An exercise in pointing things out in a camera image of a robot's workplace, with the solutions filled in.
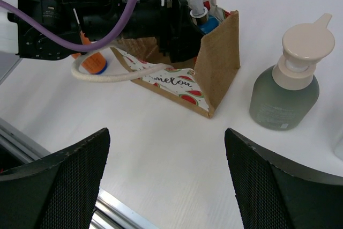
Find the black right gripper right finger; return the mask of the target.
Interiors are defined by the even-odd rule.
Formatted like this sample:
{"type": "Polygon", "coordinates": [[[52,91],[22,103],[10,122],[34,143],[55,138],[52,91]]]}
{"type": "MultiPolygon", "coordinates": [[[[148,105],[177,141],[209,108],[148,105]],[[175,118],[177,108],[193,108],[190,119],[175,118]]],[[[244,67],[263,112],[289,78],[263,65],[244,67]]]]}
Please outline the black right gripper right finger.
{"type": "Polygon", "coordinates": [[[225,148],[244,228],[342,228],[342,177],[283,157],[232,128],[225,148]]]}

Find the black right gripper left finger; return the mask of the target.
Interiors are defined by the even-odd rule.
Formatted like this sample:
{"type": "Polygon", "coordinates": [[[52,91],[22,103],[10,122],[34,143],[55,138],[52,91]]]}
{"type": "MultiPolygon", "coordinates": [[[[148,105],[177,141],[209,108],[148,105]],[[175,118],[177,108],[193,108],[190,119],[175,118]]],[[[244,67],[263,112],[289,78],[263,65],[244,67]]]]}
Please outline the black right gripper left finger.
{"type": "Polygon", "coordinates": [[[1,228],[89,228],[110,147],[103,128],[1,173],[1,228]]]}

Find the grey green squeeze bottle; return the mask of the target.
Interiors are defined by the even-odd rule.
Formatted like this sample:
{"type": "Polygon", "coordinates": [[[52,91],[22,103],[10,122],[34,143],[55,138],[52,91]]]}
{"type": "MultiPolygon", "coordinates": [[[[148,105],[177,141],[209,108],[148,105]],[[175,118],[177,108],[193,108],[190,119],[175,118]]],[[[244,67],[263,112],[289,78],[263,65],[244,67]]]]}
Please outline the grey green squeeze bottle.
{"type": "Polygon", "coordinates": [[[316,65],[335,46],[327,28],[331,18],[325,13],[284,33],[277,64],[262,72],[253,86],[249,114],[256,123],[271,130],[291,130],[315,105],[319,97],[316,65]]]}

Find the orange bottle blue cap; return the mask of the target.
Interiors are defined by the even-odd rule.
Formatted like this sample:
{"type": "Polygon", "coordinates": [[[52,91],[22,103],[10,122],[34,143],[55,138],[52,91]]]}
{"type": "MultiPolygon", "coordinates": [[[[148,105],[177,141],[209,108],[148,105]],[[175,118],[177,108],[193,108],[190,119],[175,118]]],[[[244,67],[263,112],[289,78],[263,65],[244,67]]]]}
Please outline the orange bottle blue cap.
{"type": "Polygon", "coordinates": [[[190,16],[193,23],[204,33],[208,34],[218,27],[216,17],[210,15],[204,0],[189,0],[190,16]]]}
{"type": "MultiPolygon", "coordinates": [[[[83,33],[81,34],[81,40],[84,45],[91,44],[91,41],[87,37],[85,37],[83,33]]],[[[81,53],[76,53],[76,54],[72,54],[71,56],[74,59],[77,59],[80,55],[81,53]]],[[[101,53],[95,53],[91,55],[90,57],[88,57],[87,59],[85,59],[81,65],[88,73],[92,75],[100,75],[103,72],[105,72],[105,70],[107,69],[108,63],[101,53]]]]}

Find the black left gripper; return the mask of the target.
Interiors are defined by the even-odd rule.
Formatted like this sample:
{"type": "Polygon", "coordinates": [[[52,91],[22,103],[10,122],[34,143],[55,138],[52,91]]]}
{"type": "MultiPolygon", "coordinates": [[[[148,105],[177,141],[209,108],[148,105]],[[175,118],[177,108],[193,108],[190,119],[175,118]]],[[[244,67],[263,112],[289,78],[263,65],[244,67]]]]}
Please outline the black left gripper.
{"type": "Polygon", "coordinates": [[[81,33],[103,39],[118,26],[115,39],[155,38],[171,62],[187,61],[204,33],[193,23],[187,0],[17,0],[18,9],[60,38],[79,44],[81,33]]]}

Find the white bottle dark cap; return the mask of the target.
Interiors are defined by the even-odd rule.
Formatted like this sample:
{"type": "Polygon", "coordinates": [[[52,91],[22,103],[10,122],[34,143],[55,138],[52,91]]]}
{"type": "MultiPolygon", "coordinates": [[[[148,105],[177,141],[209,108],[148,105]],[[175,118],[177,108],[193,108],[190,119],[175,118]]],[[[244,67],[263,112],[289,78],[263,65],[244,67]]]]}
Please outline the white bottle dark cap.
{"type": "Polygon", "coordinates": [[[340,134],[334,145],[333,153],[337,158],[343,160],[343,135],[340,134]]]}

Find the watermelon print canvas bag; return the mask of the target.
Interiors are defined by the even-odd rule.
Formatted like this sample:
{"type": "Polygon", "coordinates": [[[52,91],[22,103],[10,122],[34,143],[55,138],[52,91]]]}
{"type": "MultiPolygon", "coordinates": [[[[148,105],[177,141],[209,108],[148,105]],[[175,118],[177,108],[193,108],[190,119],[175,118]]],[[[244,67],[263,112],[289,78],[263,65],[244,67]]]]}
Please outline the watermelon print canvas bag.
{"type": "Polygon", "coordinates": [[[206,118],[212,118],[240,68],[239,15],[206,0],[209,21],[206,34],[196,40],[195,53],[187,61],[172,63],[158,51],[155,38],[119,39],[107,45],[127,70],[120,75],[90,75],[79,70],[90,56],[79,56],[72,75],[86,82],[114,83],[130,80],[206,118]]]}

